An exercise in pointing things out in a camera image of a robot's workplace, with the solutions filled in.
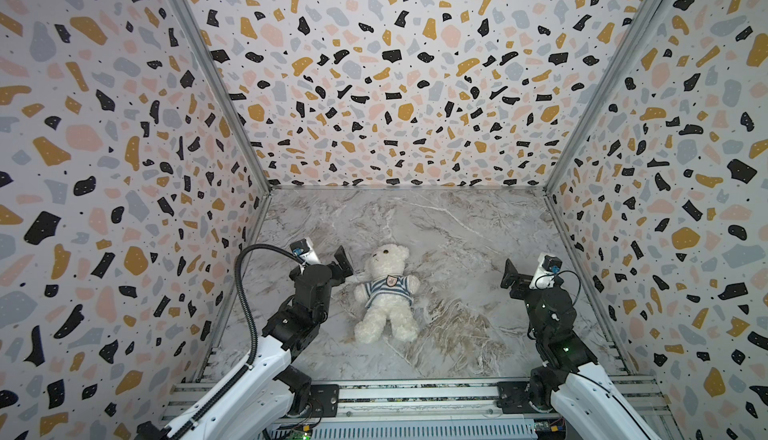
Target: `white teddy bear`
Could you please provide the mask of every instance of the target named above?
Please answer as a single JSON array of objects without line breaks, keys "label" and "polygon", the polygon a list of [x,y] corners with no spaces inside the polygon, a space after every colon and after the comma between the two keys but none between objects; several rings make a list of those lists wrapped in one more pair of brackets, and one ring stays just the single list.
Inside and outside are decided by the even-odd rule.
[{"label": "white teddy bear", "polygon": [[412,295],[418,291],[419,280],[414,275],[404,276],[407,246],[389,244],[379,249],[366,262],[366,272],[373,278],[355,287],[355,299],[364,302],[368,311],[355,326],[355,338],[360,343],[379,339],[389,318],[392,334],[398,340],[410,342],[418,335],[413,319]]}]

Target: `gray marble surface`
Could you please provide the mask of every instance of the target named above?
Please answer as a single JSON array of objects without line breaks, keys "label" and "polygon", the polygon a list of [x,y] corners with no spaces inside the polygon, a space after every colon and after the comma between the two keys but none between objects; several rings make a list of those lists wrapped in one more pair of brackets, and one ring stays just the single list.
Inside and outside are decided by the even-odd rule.
[{"label": "gray marble surface", "polygon": [[[533,273],[539,253],[568,255],[547,212],[542,194],[530,190],[277,190],[259,235],[260,243],[287,248],[312,239],[323,262],[344,245],[359,280],[364,260],[384,243],[408,246],[406,273],[422,280],[414,316],[418,339],[402,343],[389,325],[371,345],[354,340],[354,325],[365,308],[356,304],[348,282],[334,289],[329,319],[293,363],[315,380],[467,378],[528,376],[541,365],[522,301],[498,286],[504,261]],[[294,265],[270,252],[256,252],[244,274],[244,289],[259,329],[293,293]],[[564,288],[576,293],[574,276]],[[577,304],[574,329],[609,374],[620,363],[606,347],[587,296]],[[205,381],[217,381],[249,349],[238,302],[220,348],[211,356]]]}]

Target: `patterned wallpaper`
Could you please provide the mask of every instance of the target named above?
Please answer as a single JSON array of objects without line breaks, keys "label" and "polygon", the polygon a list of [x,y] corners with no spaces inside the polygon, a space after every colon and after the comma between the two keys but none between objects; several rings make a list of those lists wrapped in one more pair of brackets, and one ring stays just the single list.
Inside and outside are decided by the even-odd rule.
[{"label": "patterned wallpaper", "polygon": [[0,438],[122,438],[206,349],[251,173],[165,0],[0,0]]},{"label": "patterned wallpaper", "polygon": [[766,438],[768,0],[664,0],[554,200],[687,438]]},{"label": "patterned wallpaper", "polygon": [[188,0],[272,184],[543,185],[642,0]]}]

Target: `teddy bear's leg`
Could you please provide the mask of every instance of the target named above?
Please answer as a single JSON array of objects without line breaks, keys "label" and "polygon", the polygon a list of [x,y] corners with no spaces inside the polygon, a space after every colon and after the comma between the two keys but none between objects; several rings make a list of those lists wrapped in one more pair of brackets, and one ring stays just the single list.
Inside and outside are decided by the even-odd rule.
[{"label": "teddy bear's leg", "polygon": [[355,339],[360,343],[373,343],[379,339],[386,325],[386,312],[372,306],[362,321],[355,325]]},{"label": "teddy bear's leg", "polygon": [[418,336],[418,325],[413,319],[413,312],[408,305],[393,305],[389,309],[389,321],[392,322],[392,334],[396,339],[412,342]]}]

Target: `blue and white striped sweater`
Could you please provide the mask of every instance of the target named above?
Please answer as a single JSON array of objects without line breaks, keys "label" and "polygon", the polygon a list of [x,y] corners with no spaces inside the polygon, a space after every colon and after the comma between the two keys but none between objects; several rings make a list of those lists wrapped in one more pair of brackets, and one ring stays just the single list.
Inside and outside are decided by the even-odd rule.
[{"label": "blue and white striped sweater", "polygon": [[381,293],[389,293],[392,295],[399,295],[406,300],[408,304],[413,304],[413,297],[411,296],[411,290],[408,288],[408,276],[395,276],[388,275],[365,284],[366,296],[368,296],[368,302],[366,302],[366,308],[369,308],[373,304],[375,299]]}]

